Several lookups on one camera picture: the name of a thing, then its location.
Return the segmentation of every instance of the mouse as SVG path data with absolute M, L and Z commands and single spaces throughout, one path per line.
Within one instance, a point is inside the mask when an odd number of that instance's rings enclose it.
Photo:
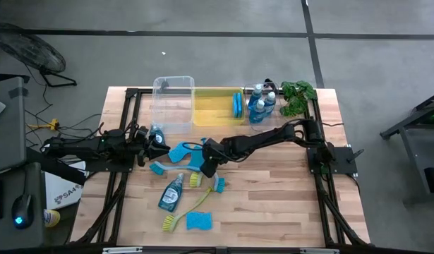
M 23 194 L 14 200 L 11 216 L 17 229 L 26 229 L 33 223 L 32 199 L 31 195 Z

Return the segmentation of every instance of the yellow tray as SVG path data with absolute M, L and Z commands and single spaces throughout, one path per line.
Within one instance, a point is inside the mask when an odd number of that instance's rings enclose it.
M 242 117 L 234 118 L 233 95 L 243 90 L 237 87 L 195 88 L 193 123 L 197 126 L 234 126 L 245 121 L 246 103 L 242 101 Z

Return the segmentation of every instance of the gray floor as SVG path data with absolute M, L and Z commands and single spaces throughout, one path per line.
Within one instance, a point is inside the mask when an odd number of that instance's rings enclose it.
M 316 32 L 434 34 L 434 0 L 308 0 Z M 24 28 L 305 32 L 299 0 L 2 1 L 0 21 Z M 151 85 L 191 75 L 196 85 L 241 86 L 271 78 L 315 84 L 306 39 L 42 36 L 66 58 L 78 87 L 48 89 L 44 119 L 71 125 L 100 113 L 110 85 Z M 434 94 L 434 41 L 317 40 L 325 87 L 335 88 L 357 159 L 372 243 L 434 252 L 434 205 L 405 208 L 419 187 L 398 137 L 378 133 Z M 0 73 L 25 73 L 0 51 Z M 30 81 L 26 107 L 45 107 Z M 27 122 L 34 122 L 28 117 Z M 83 126 L 95 128 L 98 118 Z M 41 139 L 52 133 L 40 131 Z M 29 139 L 36 141 L 33 135 Z

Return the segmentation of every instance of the blue dish soap bottle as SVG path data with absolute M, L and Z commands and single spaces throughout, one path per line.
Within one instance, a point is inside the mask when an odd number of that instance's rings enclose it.
M 269 92 L 267 98 L 265 99 L 265 114 L 270 115 L 275 109 L 276 98 L 274 92 Z
M 165 145 L 165 136 L 163 132 L 157 126 L 151 126 L 150 136 L 155 135 L 155 141 L 159 144 Z
M 166 188 L 159 201 L 159 207 L 173 212 L 182 195 L 183 173 L 180 173 Z
M 252 110 L 255 102 L 262 97 L 262 84 L 254 85 L 254 91 L 251 93 L 250 100 L 248 101 L 248 109 Z
M 260 123 L 265 116 L 264 101 L 258 99 L 256 106 L 250 111 L 250 123 Z

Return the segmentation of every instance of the leafy plant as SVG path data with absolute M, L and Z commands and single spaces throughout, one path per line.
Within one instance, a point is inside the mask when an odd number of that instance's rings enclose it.
M 308 108 L 308 99 L 317 99 L 314 88 L 306 81 L 281 83 L 284 99 L 287 105 L 282 107 L 279 112 L 283 116 L 296 116 L 304 113 Z

